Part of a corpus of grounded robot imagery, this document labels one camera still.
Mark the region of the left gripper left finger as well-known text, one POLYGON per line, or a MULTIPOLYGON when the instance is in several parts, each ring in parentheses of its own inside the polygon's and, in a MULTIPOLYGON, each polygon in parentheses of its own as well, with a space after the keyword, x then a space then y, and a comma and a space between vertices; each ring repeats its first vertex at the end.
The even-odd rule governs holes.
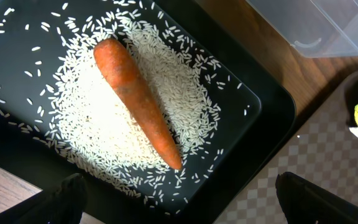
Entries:
POLYGON ((0 213, 0 224, 79 224, 87 201, 85 178, 75 173, 0 213))

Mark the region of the white rice pile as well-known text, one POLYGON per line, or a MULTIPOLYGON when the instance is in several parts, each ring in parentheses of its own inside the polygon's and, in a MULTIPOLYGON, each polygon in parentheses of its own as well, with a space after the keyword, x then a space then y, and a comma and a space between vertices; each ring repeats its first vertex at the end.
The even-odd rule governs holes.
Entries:
POLYGON ((0 122, 107 183, 178 215, 260 111, 259 98, 154 1, 0 1, 0 122), (171 169, 97 68, 117 39, 181 154, 171 169))

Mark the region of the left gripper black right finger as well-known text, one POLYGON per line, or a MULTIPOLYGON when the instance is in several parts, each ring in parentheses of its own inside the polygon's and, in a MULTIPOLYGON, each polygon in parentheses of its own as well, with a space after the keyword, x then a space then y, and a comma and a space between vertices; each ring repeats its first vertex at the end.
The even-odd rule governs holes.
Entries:
POLYGON ((289 224, 358 223, 358 207, 292 173, 277 175, 276 194, 289 224))

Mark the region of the orange carrot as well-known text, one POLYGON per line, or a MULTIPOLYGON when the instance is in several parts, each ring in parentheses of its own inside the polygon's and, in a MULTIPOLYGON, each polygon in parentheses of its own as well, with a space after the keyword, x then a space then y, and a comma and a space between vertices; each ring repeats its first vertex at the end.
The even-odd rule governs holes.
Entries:
POLYGON ((93 49, 102 76, 125 104, 159 156, 172 169, 182 169, 181 156, 162 112, 138 66, 126 48, 106 39, 93 49))

